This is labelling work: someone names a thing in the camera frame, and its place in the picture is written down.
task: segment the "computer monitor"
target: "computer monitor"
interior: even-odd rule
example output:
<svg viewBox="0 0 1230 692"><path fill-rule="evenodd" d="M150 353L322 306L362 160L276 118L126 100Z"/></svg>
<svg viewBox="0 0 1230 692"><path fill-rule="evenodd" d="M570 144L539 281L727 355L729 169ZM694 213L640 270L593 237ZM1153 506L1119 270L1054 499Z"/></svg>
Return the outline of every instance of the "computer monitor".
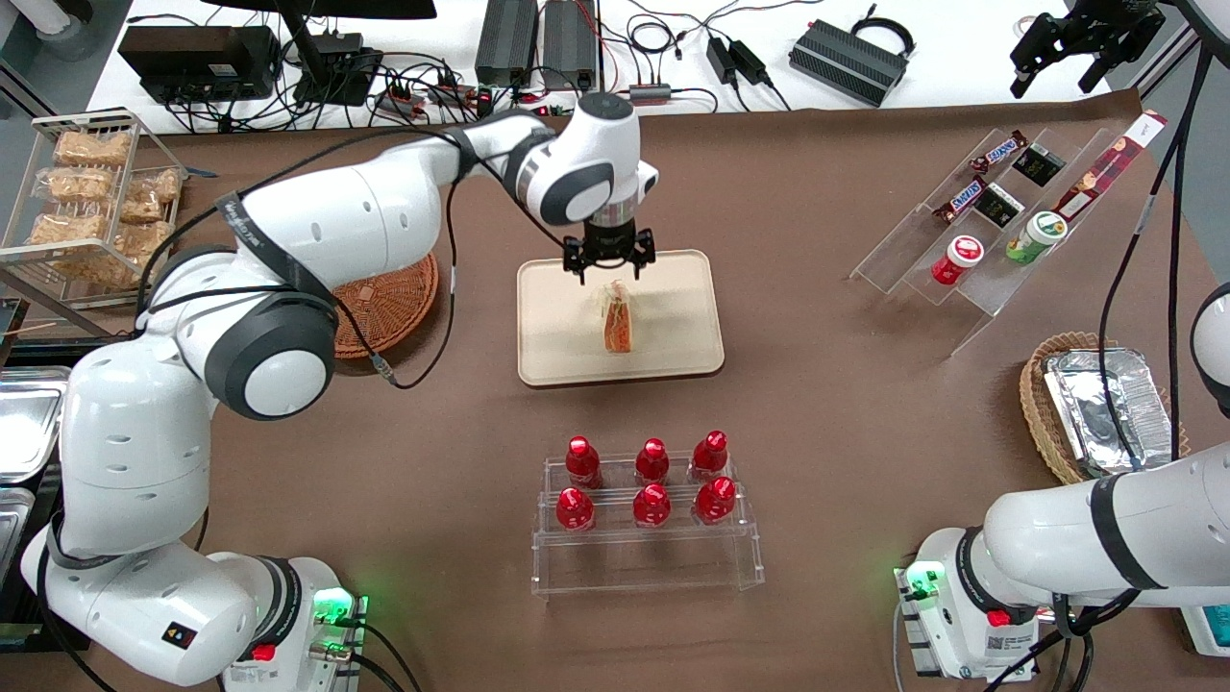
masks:
<svg viewBox="0 0 1230 692"><path fill-rule="evenodd" d="M278 12L294 37L303 63L303 76L295 85L298 102L323 102L362 106L371 91L371 80L381 53L364 48L362 37L353 47L331 47L323 54L304 17L351 17L365 20L433 20L433 0L205 0L212 5Z"/></svg>

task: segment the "woven placemat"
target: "woven placemat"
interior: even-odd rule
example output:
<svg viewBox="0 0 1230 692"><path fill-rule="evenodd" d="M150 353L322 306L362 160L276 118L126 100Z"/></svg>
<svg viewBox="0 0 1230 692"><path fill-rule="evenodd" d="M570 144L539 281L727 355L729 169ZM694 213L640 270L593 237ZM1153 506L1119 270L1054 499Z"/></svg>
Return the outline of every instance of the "woven placemat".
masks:
<svg viewBox="0 0 1230 692"><path fill-rule="evenodd" d="M405 338L423 321L435 300L439 280L435 254L427 254L403 269L338 285L333 295L351 307L363 334L379 353ZM354 334L351 321L341 311L337 316L339 323L333 354L338 359L367 358L368 353Z"/></svg>
<svg viewBox="0 0 1230 692"><path fill-rule="evenodd" d="M1116 344L1113 339L1106 339L1107 348ZM1047 462L1050 473L1055 474L1064 486L1082 483L1090 478L1080 471L1076 458L1068 447L1068 435L1064 433L1054 404L1050 403L1050 392L1047 391L1047 383L1042 377L1042 360L1053 354L1074 349L1097 349L1097 334L1087 331L1069 331L1052 336L1038 345L1033 356L1021 370L1021 411L1025 413L1025 423L1030 427L1030 435L1033 436L1033 444L1038 447L1042 460ZM1166 392L1159 388L1157 395L1168 411L1170 398ZM1182 424L1175 428L1178 430L1178 454L1181 457L1186 457L1192 454L1187 433L1183 431Z"/></svg>

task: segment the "qr code label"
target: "qr code label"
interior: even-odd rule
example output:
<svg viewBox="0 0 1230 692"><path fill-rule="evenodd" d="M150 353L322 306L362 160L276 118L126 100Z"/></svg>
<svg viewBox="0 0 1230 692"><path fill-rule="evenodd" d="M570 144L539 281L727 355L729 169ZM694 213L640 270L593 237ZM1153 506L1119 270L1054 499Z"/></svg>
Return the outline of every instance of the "qr code label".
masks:
<svg viewBox="0 0 1230 692"><path fill-rule="evenodd" d="M1033 645L1033 628L1030 626L994 627L986 632L989 658L1018 658Z"/></svg>

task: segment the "red bottle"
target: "red bottle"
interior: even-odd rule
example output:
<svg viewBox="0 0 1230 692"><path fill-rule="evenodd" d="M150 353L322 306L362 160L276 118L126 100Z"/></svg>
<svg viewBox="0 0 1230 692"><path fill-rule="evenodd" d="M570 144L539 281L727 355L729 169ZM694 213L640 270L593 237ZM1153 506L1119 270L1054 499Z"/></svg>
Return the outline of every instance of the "red bottle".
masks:
<svg viewBox="0 0 1230 692"><path fill-rule="evenodd" d="M568 442L568 455L563 458L563 466L568 470L568 478L578 488L598 490L603 487L603 470L598 460L598 450L594 450L582 436L576 436Z"/></svg>
<svg viewBox="0 0 1230 692"><path fill-rule="evenodd" d="M715 430L700 441L692 452L692 461L688 465L688 481L692 483L708 483L722 474L726 468L726 434Z"/></svg>
<svg viewBox="0 0 1230 692"><path fill-rule="evenodd" d="M670 498L667 495L667 489L657 483L642 488L632 500L632 517L641 529L657 529L665 524L669 516Z"/></svg>
<svg viewBox="0 0 1230 692"><path fill-rule="evenodd" d="M641 486L665 484L668 471L670 471L670 460L667 457L667 446L657 438L646 440L645 449L636 456L637 483Z"/></svg>
<svg viewBox="0 0 1230 692"><path fill-rule="evenodd" d="M701 487L692 503L692 517L712 526L734 511L734 482L720 476Z"/></svg>
<svg viewBox="0 0 1230 692"><path fill-rule="evenodd" d="M589 531L594 527L594 501L576 488L565 488L555 505L555 519L566 531Z"/></svg>

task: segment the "acrylic display shelf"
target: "acrylic display shelf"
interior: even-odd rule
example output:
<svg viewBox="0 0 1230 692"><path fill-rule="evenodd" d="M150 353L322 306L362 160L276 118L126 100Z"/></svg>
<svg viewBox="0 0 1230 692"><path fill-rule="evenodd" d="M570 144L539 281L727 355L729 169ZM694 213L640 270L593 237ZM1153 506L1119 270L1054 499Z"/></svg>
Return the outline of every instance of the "acrylic display shelf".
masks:
<svg viewBox="0 0 1230 692"><path fill-rule="evenodd" d="M996 183L1017 202L1025 205L1002 229L991 222L977 209L966 209L952 225L932 215L973 181L975 171L969 167L969 160L986 154L989 150L1009 139L1010 134L994 129L978 146L969 151L961 163L935 188L931 194L914 208L897 226L867 254L850 273L861 275L886 294L903 285L919 293L932 305L941 305L953 295L973 304L982 316L969 332L956 344L952 354L959 352L979 332L986 328L1007 305L1017 289L1030 278L1039 264L1047 261L1047 254L1063 247L1064 242L1089 218L1093 200L1076 219L1069 224L1068 236L1028 264L1017 263L1007 257L1005 247L1016 237L1025 224L1038 211L1052 209L1073 184L1090 168L1093 161L1118 139L1109 129L1100 129L1084 146L1076 146L1050 129L1043 129L1037 136L1030 136L1031 143L1044 146L1063 159L1066 165L1043 187L1025 177L1012 167L1020 156L1014 151L1006 160L996 163L982 177L988 183ZM952 285L945 285L931 275L934 264L957 235L972 235L985 248L983 261L967 269Z"/></svg>
<svg viewBox="0 0 1230 692"><path fill-rule="evenodd" d="M632 499L641 487L635 455L603 460L603 489L585 490L594 501L590 531L565 531L555 517L560 493L571 486L563 458L546 460L534 526L533 592L558 594L654 591L726 586L739 591L764 584L760 535L747 489L733 462L724 474L736 482L734 511L713 526L691 517L700 484L686 479L690 451L673 451L667 494L670 517L657 529L640 529Z"/></svg>

